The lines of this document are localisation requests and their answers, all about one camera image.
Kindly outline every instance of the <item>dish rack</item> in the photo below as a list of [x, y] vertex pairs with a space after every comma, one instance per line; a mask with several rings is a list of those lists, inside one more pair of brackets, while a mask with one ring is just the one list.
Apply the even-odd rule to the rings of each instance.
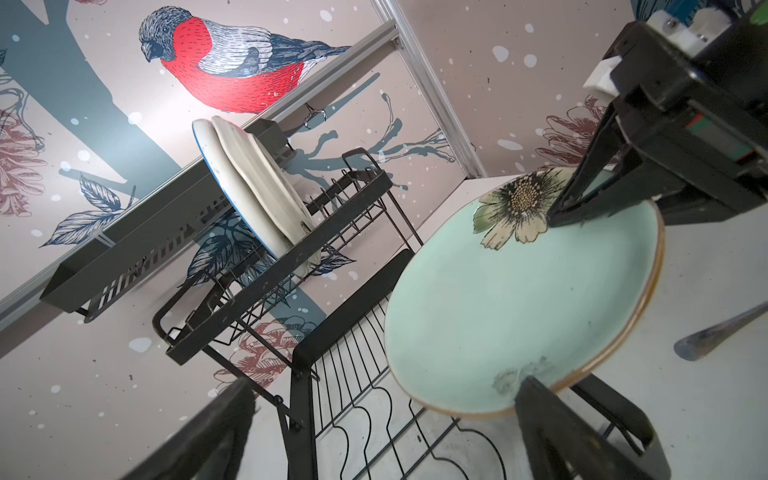
[[[352, 169], [347, 158], [357, 154], [366, 155], [371, 168]], [[157, 311], [153, 327], [169, 345], [166, 354], [182, 365], [203, 351], [236, 377], [246, 379], [254, 392], [275, 406], [286, 447], [289, 478], [370, 478], [375, 468], [383, 471], [394, 468], [392, 474], [385, 474], [384, 478], [407, 478], [427, 458], [451, 464], [462, 475], [459, 478], [467, 478], [466, 466], [435, 453], [447, 435], [461, 432], [487, 443], [487, 450], [498, 463], [499, 474], [495, 478], [506, 479], [502, 456], [488, 436], [465, 428], [460, 419], [439, 415], [442, 424], [428, 421], [436, 414], [405, 397], [388, 375], [383, 315], [389, 294], [414, 255], [404, 229], [409, 230], [416, 242], [423, 243], [390, 191], [392, 181], [388, 174], [371, 155], [357, 148], [346, 152], [342, 159], [347, 169], [342, 170], [341, 178], [306, 204], [310, 214], [322, 215], [323, 221], [291, 251], [275, 259], [264, 247], [259, 247], [229, 270], [207, 278], [187, 279]], [[393, 207], [402, 222], [393, 218]], [[314, 271], [298, 277], [294, 270], [299, 265], [318, 250], [324, 255], [341, 252], [382, 216], [396, 230], [405, 249], [308, 333], [292, 355], [283, 355], [255, 330], [275, 305], [323, 268], [321, 263]], [[161, 325], [166, 313], [200, 280], [213, 282], [210, 292], [182, 327], [166, 330]], [[240, 285], [246, 286], [235, 292]], [[288, 405], [211, 345], [230, 346], [245, 334], [250, 334], [291, 369]], [[353, 432], [343, 424], [350, 415], [362, 415], [362, 422], [354, 424], [368, 425], [367, 432], [362, 432], [362, 442], [350, 438]], [[415, 458], [408, 458], [414, 456], [412, 449], [404, 452], [401, 444], [413, 442], [414, 438], [415, 443], [422, 445], [422, 451]], [[343, 455], [323, 454], [326, 447], [338, 450], [339, 445], [345, 445]], [[324, 462], [331, 456], [341, 461]]]

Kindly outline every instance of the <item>tree trunk illustration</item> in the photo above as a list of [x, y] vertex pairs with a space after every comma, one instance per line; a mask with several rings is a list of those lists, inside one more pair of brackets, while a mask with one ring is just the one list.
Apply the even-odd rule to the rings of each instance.
[[[180, 170], [112, 101], [67, 25], [69, 0], [45, 0], [48, 25], [22, 0], [0, 7], [2, 68], [49, 114], [101, 157], [125, 184], [85, 174], [113, 190], [142, 198]], [[62, 171], [79, 179], [81, 172]]]

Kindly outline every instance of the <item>white snow spot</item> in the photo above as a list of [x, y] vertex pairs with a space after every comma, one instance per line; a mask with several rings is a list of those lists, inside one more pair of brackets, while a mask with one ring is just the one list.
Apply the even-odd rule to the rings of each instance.
[[135, 352], [144, 353], [146, 352], [149, 347], [152, 346], [152, 340], [148, 339], [146, 336], [142, 336], [138, 339], [133, 339], [128, 343], [128, 347], [131, 350], [134, 350]]
[[143, 115], [141, 112], [133, 111], [128, 115], [128, 123], [131, 125], [138, 125]]
[[509, 50], [502, 47], [501, 45], [496, 45], [493, 49], [493, 56], [496, 57], [496, 61], [498, 63], [502, 63], [503, 61], [507, 61], [507, 58], [509, 58]]
[[511, 140], [498, 140], [496, 141], [499, 147], [506, 148], [507, 150], [522, 150], [523, 146], [516, 141]]

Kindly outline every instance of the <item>bird head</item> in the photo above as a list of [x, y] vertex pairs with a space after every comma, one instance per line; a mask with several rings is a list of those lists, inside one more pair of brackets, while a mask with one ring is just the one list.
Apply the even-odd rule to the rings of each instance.
[[174, 31], [190, 18], [192, 14], [179, 7], [163, 7], [150, 13], [139, 28], [141, 51], [147, 61], [153, 58], [175, 60]]

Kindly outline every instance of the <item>bird beak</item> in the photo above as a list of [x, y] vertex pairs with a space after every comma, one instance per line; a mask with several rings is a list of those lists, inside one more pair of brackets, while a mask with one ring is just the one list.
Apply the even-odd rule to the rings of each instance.
[[152, 45], [148, 43], [141, 44], [141, 51], [144, 53], [144, 58], [147, 61], [152, 61]]

